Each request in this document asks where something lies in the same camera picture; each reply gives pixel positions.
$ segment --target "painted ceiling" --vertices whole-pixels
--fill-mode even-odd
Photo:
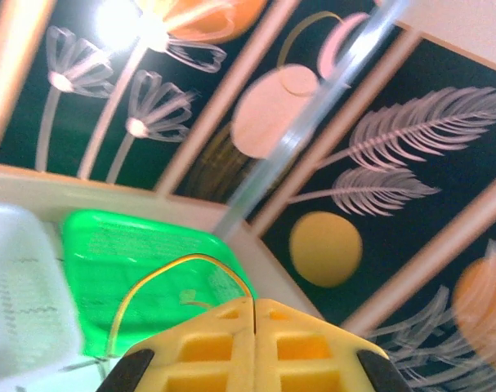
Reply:
[[[235,39],[192,45],[170,37],[156,43],[163,45],[161,52],[145,53],[117,100],[88,178],[142,189],[155,187],[250,34],[275,2],[259,3],[260,17]],[[68,176],[82,170],[96,124],[137,46],[134,42],[119,51],[106,47],[108,42],[96,27],[101,4],[57,1],[0,146],[0,163]],[[267,156],[281,136],[279,132],[300,112],[373,7],[371,0],[300,2],[176,193],[225,203],[254,163]],[[115,16],[110,23],[122,22]],[[327,51],[326,42],[336,31],[336,45]],[[348,87],[311,143],[402,31],[400,27],[395,30],[366,71]],[[83,69],[86,58],[91,63]],[[263,240],[268,248],[329,322],[346,319],[496,178],[494,69],[459,50],[422,40],[331,159],[289,200],[266,231]],[[403,133],[395,136],[395,131]],[[295,163],[291,164],[289,171],[294,167]],[[338,221],[350,229],[341,232],[336,224],[326,223],[325,229],[319,230],[326,235],[305,236],[302,241],[308,243],[299,246],[302,253],[304,249],[324,249],[329,242],[329,249],[347,252],[334,251],[340,263],[358,265],[354,273],[351,266],[345,272],[338,269],[337,273],[350,277],[341,278],[342,283],[331,288],[301,276],[298,259],[307,254],[297,256],[300,252],[293,250],[293,233],[299,232],[305,217],[321,212],[328,213],[329,219],[333,214],[340,217]],[[314,224],[323,222],[327,221],[319,219]],[[353,230],[352,238],[358,239],[356,250],[348,245],[347,230]],[[420,312],[439,287],[453,290],[462,272],[484,256],[490,239],[496,241],[496,224],[385,325]],[[450,306],[451,300],[442,298],[445,306]],[[378,341],[390,342],[387,333]],[[443,371],[438,361],[429,362],[421,374]],[[413,385],[419,390],[461,390],[430,384]]]

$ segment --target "painted flower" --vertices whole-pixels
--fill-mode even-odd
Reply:
[[[109,57],[85,39],[77,39],[68,29],[52,26],[47,34],[48,80],[61,92],[107,98],[113,85]]]
[[[182,123],[191,118],[194,93],[162,83],[155,72],[139,71],[132,85],[127,131],[136,138],[181,142],[189,132]]]

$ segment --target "yellow foam block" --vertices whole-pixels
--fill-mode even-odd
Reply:
[[[271,300],[239,298],[135,345],[154,351],[136,392],[374,392],[376,345]]]

